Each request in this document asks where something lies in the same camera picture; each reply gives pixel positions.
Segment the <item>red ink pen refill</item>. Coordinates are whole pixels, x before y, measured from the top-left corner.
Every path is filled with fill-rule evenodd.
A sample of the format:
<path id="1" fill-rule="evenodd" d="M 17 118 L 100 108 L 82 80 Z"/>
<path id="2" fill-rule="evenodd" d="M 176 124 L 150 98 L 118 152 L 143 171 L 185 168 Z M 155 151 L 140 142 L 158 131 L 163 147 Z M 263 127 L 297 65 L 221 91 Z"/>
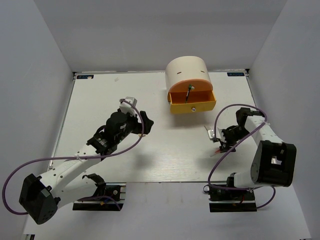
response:
<path id="1" fill-rule="evenodd" d="M 213 156 L 220 154 L 220 153 L 221 153 L 221 151 L 218 149 L 214 153 L 212 153 L 209 157 L 212 158 Z"/>

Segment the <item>yellow drawer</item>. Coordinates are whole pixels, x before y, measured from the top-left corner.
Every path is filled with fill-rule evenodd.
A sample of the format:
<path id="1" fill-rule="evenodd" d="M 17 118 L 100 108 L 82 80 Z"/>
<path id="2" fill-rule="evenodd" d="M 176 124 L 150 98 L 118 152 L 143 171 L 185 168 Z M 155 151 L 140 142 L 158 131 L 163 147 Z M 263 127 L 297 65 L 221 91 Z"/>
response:
<path id="1" fill-rule="evenodd" d="M 168 94 L 172 114 L 188 114 L 212 111 L 216 105 L 213 91 L 170 92 Z"/>

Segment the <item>green ink pen refill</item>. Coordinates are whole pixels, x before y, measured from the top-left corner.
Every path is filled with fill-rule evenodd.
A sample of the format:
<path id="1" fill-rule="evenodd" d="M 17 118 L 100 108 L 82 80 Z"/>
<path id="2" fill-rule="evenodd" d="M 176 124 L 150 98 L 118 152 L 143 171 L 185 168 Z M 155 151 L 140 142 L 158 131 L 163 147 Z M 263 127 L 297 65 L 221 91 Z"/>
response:
<path id="1" fill-rule="evenodd" d="M 188 86 L 188 90 L 187 90 L 187 93 L 186 93 L 186 97 L 185 97 L 185 104 L 188 103 L 188 99 L 189 99 L 189 94 L 190 94 L 190 91 L 192 90 L 192 85 L 189 84 Z"/>

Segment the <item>orange top drawer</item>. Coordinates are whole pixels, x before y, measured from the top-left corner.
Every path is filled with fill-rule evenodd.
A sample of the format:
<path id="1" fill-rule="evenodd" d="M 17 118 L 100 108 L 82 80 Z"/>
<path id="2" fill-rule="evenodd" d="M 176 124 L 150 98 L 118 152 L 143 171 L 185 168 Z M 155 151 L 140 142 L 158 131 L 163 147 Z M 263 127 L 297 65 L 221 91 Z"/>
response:
<path id="1" fill-rule="evenodd" d="M 167 90 L 169 93 L 182 93 L 187 92 L 189 88 L 196 92 L 212 91 L 213 85 L 210 81 L 205 79 L 187 79 L 174 83 L 172 86 L 169 86 Z"/>

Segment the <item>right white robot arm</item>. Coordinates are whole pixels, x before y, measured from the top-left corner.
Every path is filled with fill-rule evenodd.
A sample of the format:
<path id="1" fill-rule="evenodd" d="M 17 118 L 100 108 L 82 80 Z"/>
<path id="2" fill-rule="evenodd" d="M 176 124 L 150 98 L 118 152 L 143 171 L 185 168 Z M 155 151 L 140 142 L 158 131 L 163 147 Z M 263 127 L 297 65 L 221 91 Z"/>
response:
<path id="1" fill-rule="evenodd" d="M 243 195 L 244 188 L 289 187 L 294 176 L 296 146 L 279 138 L 260 111 L 242 107 L 236 112 L 236 122 L 237 125 L 218 129 L 220 151 L 227 152 L 247 136 L 253 138 L 257 149 L 249 170 L 230 175 L 226 195 L 236 200 Z"/>

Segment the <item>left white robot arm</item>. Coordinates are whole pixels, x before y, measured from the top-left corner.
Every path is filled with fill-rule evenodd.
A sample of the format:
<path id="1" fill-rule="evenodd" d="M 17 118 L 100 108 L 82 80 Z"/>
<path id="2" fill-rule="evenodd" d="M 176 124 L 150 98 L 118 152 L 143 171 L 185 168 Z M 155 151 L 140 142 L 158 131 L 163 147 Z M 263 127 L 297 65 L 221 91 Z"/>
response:
<path id="1" fill-rule="evenodd" d="M 153 125 L 154 121 L 145 111 L 139 115 L 120 110 L 112 113 L 77 152 L 75 159 L 65 160 L 39 176 L 28 175 L 22 184 L 20 205 L 41 225 L 69 203 L 107 199 L 106 182 L 96 173 L 87 173 L 87 169 L 115 152 L 129 134 L 147 135 Z"/>

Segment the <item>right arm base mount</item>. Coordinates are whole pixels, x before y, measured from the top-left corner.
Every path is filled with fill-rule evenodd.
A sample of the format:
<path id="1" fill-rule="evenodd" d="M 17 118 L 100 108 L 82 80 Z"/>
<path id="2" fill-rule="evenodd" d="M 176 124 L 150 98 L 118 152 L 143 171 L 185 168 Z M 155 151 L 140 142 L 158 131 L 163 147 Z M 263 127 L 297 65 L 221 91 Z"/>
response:
<path id="1" fill-rule="evenodd" d="M 257 205 L 252 191 L 224 190 L 212 188 L 208 184 L 203 187 L 208 195 L 211 213 L 242 213 L 256 212 Z"/>

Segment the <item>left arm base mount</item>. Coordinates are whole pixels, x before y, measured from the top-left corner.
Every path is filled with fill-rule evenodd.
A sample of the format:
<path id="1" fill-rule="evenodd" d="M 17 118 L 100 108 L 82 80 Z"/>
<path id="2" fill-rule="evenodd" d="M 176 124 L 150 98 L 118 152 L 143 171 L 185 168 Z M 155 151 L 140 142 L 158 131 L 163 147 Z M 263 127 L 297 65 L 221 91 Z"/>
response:
<path id="1" fill-rule="evenodd" d="M 119 212 L 126 198 L 125 183 L 107 183 L 88 200 L 75 201 L 73 211 Z"/>

